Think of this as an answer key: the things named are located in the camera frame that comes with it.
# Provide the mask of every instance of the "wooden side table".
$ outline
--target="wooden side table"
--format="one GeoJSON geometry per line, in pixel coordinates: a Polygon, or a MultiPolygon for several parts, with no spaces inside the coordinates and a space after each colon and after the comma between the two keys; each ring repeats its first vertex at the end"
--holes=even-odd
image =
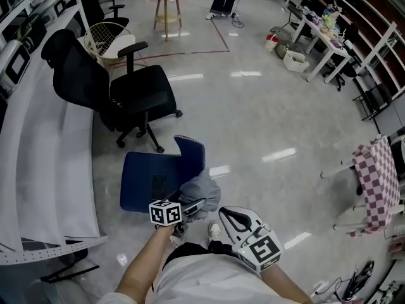
{"type": "Polygon", "coordinates": [[[176,5],[177,5],[177,15],[169,15],[167,12],[167,0],[163,0],[165,4],[165,14],[163,16],[159,16],[159,7],[160,7],[160,1],[158,0],[158,5],[156,6],[156,13],[154,16],[154,26],[153,28],[156,28],[156,23],[164,23],[165,25],[165,33],[166,33],[166,42],[167,42],[167,34],[168,34],[168,23],[173,23],[178,20],[180,23],[180,27],[182,26],[182,16],[180,14],[180,4],[178,3],[178,0],[176,0],[176,5]]]}

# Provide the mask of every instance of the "checkered tablecloth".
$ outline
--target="checkered tablecloth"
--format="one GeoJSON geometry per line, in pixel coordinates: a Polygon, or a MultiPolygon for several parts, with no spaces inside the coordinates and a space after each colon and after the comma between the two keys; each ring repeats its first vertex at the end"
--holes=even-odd
{"type": "Polygon", "coordinates": [[[360,145],[353,153],[367,209],[368,227],[349,233],[356,237],[385,229],[392,216],[388,208],[399,204],[399,183],[394,159],[386,136],[379,136],[371,146],[360,145]]]}

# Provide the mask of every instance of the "white t-shirt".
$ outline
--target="white t-shirt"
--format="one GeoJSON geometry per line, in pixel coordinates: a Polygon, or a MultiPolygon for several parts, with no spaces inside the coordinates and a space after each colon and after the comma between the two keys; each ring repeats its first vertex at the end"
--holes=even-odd
{"type": "MultiPolygon", "coordinates": [[[[176,258],[165,267],[154,304],[293,304],[279,297],[238,259],[227,255],[176,258]]],[[[136,304],[124,294],[108,293],[98,304],[136,304]]]]}

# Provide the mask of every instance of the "gray cloth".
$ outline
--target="gray cloth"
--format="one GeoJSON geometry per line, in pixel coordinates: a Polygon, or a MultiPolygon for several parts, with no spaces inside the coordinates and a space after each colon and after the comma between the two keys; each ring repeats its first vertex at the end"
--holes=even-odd
{"type": "Polygon", "coordinates": [[[179,201],[185,204],[192,203],[201,198],[207,199],[205,206],[191,216],[190,220],[192,222],[205,219],[208,216],[208,212],[215,212],[221,200],[221,189],[216,181],[211,179],[209,168],[205,168],[197,177],[182,184],[180,191],[182,194],[179,197],[179,201]]]}

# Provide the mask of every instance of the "polished floor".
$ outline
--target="polished floor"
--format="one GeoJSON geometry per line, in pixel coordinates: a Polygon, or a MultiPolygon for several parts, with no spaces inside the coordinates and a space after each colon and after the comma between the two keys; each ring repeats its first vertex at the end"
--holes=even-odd
{"type": "MultiPolygon", "coordinates": [[[[284,2],[240,0],[237,13],[244,28],[236,28],[229,18],[204,19],[212,0],[180,0],[183,27],[170,24],[165,42],[164,26],[153,29],[155,1],[117,1],[126,5],[120,15],[129,17],[128,29],[137,41],[149,44],[142,57],[148,65],[163,67],[184,113],[182,118],[151,123],[166,153],[178,153],[175,134],[202,142],[207,166],[222,190],[220,205],[259,213],[286,247],[281,267],[307,293],[319,280],[350,278],[365,261],[376,260],[363,290],[367,296],[389,264],[388,241],[382,232],[352,239],[332,229],[340,214],[359,200],[356,181],[350,170],[322,180],[320,172],[338,165],[377,130],[373,122],[361,121],[352,102],[358,94],[354,83],[348,81],[341,92],[334,81],[325,84],[320,74],[308,83],[264,49],[269,29],[287,22],[284,2]]],[[[168,8],[175,11],[175,3],[169,2],[168,8]]],[[[301,44],[309,42],[303,39],[301,44]]],[[[320,58],[316,52],[309,56],[311,68],[320,58]]],[[[125,67],[111,73],[117,77],[125,67]]],[[[120,149],[115,144],[118,133],[108,131],[94,116],[94,196],[99,225],[109,241],[90,250],[89,260],[101,268],[81,280],[92,301],[118,284],[125,266],[117,255],[125,254],[130,262],[154,230],[148,215],[120,208],[126,152],[154,152],[148,136],[137,139],[135,134],[120,149]]],[[[190,225],[186,240],[205,242],[213,219],[218,219],[216,213],[190,225]]],[[[361,220],[349,212],[339,219],[361,220]]]]}

